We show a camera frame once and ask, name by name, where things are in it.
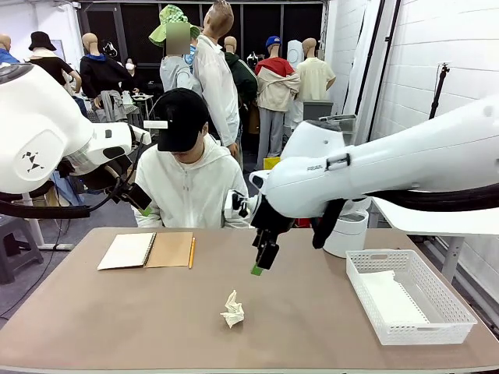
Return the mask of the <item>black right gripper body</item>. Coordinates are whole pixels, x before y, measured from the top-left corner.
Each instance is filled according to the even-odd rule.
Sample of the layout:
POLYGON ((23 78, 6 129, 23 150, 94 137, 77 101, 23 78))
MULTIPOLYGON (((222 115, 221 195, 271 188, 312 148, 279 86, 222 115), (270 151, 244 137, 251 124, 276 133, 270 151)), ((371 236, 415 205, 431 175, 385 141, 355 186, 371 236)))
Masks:
POLYGON ((268 230, 276 235, 289 231, 295 222, 294 218, 285 217, 276 211, 267 201, 265 195, 258 196, 256 209, 252 213, 250 224, 260 230, 268 230))

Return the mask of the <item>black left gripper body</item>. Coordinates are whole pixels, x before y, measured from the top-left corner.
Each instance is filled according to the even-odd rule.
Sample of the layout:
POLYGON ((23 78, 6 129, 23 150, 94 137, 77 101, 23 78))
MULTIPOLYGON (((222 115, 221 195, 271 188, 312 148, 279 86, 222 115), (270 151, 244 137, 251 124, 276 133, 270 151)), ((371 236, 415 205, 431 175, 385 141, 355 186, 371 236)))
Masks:
POLYGON ((119 189, 128 191, 130 184, 126 182, 128 178, 128 169, 132 161, 127 155, 121 155, 115 159, 109 160, 101 165, 85 163, 76 168, 78 176, 86 187, 91 190, 109 190, 112 191, 119 179, 119 189))

